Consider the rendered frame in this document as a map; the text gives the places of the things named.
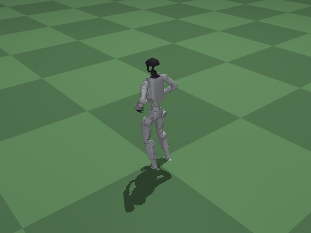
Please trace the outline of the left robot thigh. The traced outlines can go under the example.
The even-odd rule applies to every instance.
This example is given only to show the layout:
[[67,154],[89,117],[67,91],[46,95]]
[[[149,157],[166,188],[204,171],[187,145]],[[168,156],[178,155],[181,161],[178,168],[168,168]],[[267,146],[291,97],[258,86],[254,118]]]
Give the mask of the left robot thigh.
[[143,141],[145,143],[145,145],[147,143],[152,144],[153,148],[155,147],[155,142],[153,140],[150,140],[151,137],[151,126],[154,123],[154,115],[150,114],[149,116],[145,116],[142,120],[142,124],[141,124],[141,133],[142,133],[142,138]]

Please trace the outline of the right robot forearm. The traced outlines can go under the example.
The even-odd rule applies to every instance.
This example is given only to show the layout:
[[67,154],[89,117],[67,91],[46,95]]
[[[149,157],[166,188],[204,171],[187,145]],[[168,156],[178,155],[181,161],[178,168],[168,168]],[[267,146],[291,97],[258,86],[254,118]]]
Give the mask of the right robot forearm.
[[164,89],[164,94],[168,94],[169,92],[172,92],[171,85],[169,85],[167,88]]

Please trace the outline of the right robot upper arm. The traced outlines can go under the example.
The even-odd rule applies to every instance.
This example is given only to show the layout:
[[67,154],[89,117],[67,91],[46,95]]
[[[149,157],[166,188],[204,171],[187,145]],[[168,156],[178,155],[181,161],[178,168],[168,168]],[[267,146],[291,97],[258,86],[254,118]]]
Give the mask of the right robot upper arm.
[[163,78],[164,78],[164,82],[166,82],[167,84],[171,85],[171,89],[172,90],[176,90],[178,87],[178,84],[172,80],[170,77],[168,77],[167,74],[162,74]]

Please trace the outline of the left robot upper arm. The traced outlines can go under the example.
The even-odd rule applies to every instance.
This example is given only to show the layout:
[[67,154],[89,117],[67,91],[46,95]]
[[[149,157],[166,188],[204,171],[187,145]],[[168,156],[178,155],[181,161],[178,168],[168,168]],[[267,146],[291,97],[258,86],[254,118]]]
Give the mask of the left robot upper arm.
[[147,95],[147,90],[148,90],[149,86],[150,86],[150,83],[149,83],[148,79],[143,81],[140,84],[140,87],[141,87],[141,90],[140,90],[141,99],[140,99],[140,103],[139,104],[143,104],[143,105],[146,104],[146,102],[147,102],[146,95]]

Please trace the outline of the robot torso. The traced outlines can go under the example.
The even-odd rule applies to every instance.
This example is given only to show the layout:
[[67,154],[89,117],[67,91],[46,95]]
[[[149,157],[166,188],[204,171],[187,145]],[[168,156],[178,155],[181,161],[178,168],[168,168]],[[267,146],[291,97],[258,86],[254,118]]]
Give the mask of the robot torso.
[[151,75],[145,79],[148,79],[150,83],[146,98],[148,103],[151,103],[152,108],[149,110],[149,115],[154,115],[154,121],[160,119],[163,115],[163,110],[158,103],[162,102],[164,97],[164,78],[161,74],[158,75],[160,75],[160,77],[156,79],[151,78]]

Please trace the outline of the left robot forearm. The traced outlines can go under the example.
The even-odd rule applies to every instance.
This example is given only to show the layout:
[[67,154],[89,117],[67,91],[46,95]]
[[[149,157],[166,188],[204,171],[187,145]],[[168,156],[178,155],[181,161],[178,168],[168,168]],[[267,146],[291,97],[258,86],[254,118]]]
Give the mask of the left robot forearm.
[[140,110],[140,109],[142,108],[142,106],[143,106],[143,104],[139,104],[139,103],[140,103],[140,99],[141,99],[141,98],[139,98],[137,104],[134,106],[134,109],[135,109],[135,110]]

